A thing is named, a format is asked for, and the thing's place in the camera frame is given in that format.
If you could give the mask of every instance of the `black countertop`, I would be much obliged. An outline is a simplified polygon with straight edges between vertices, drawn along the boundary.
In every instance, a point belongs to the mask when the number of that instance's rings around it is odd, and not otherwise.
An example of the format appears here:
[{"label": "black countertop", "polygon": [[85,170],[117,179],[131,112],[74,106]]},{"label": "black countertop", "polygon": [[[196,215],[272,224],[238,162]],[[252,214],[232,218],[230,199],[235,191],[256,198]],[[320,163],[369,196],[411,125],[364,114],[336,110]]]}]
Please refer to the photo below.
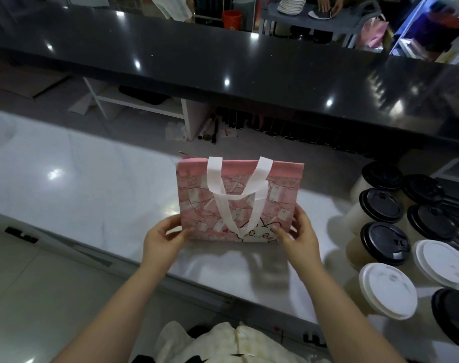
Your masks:
[{"label": "black countertop", "polygon": [[459,143],[459,66],[23,0],[0,56],[305,121],[350,119]]}]

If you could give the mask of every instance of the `coffee cup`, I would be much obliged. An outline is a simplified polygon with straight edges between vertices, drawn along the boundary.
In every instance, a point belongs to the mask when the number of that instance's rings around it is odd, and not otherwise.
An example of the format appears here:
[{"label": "coffee cup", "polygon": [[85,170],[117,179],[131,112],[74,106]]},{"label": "coffee cup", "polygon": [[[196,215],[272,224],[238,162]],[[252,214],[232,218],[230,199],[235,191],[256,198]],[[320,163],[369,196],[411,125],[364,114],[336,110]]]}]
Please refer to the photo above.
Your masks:
[{"label": "coffee cup", "polygon": [[357,271],[373,262],[402,265],[410,252],[411,245],[405,233],[383,222],[367,223],[346,246],[347,260]]},{"label": "coffee cup", "polygon": [[350,190],[350,201],[359,201],[362,191],[369,188],[395,191],[401,187],[403,174],[392,164],[371,162],[362,168],[361,175]]},{"label": "coffee cup", "polygon": [[396,193],[404,208],[411,205],[427,205],[443,201],[444,189],[434,178],[423,174],[411,174],[403,177],[401,189]]},{"label": "coffee cup", "polygon": [[449,241],[456,236],[458,228],[448,213],[436,205],[412,205],[406,218],[399,222],[405,229],[411,244],[422,239]]},{"label": "coffee cup", "polygon": [[404,327],[419,336],[459,346],[459,291],[437,290],[418,299],[418,308]]},{"label": "coffee cup", "polygon": [[459,289],[459,251],[438,240],[416,242],[409,261],[399,269],[416,287],[451,287]]},{"label": "coffee cup", "polygon": [[370,188],[362,191],[359,201],[344,218],[344,224],[354,234],[360,234],[370,222],[395,223],[404,214],[404,207],[397,196],[389,191]]},{"label": "coffee cup", "polygon": [[416,288],[409,278],[382,263],[364,266],[344,290],[365,315],[405,320],[413,316],[418,304]]}]

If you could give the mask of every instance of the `pink tote bag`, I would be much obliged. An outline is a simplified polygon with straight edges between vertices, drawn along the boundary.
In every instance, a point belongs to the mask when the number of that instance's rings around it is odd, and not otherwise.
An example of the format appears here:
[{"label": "pink tote bag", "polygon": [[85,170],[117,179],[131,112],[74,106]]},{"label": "pink tote bag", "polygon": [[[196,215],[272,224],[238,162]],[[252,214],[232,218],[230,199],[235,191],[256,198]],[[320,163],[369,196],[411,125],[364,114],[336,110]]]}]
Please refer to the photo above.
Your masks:
[{"label": "pink tote bag", "polygon": [[176,166],[183,229],[192,238],[276,242],[271,231],[289,231],[304,165],[222,158],[187,158]]}]

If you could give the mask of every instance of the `person's hand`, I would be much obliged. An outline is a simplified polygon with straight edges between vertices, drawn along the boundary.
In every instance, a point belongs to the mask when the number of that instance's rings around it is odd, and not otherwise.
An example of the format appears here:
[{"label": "person's hand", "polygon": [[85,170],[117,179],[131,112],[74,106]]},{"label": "person's hand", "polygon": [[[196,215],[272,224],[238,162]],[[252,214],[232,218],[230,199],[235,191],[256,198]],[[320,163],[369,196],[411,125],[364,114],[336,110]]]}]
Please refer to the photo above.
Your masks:
[{"label": "person's hand", "polygon": [[310,219],[298,204],[295,207],[293,217],[292,225],[296,231],[290,230],[288,234],[278,225],[274,225],[272,231],[284,244],[288,261],[301,279],[307,274],[309,266],[322,266],[322,261],[320,260],[318,239]]},{"label": "person's hand", "polygon": [[318,9],[327,12],[330,10],[330,0],[317,0]]},{"label": "person's hand", "polygon": [[161,278],[168,272],[176,260],[177,253],[192,232],[192,229],[185,229],[182,232],[166,234],[179,225],[181,216],[178,214],[161,220],[149,229],[144,239],[141,268],[150,269]]},{"label": "person's hand", "polygon": [[335,5],[332,8],[332,16],[335,16],[338,13],[340,13],[340,11],[342,10],[342,7],[344,7],[344,1],[345,0],[336,0],[335,1]]}]

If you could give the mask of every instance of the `stack of white plates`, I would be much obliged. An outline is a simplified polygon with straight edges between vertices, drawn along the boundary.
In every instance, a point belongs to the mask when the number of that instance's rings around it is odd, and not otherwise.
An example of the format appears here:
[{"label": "stack of white plates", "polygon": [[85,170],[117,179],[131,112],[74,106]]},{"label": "stack of white plates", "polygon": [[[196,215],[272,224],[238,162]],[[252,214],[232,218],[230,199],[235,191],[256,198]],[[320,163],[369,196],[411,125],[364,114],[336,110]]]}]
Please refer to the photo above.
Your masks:
[{"label": "stack of white plates", "polygon": [[281,0],[278,11],[287,15],[298,15],[302,12],[306,0]]}]

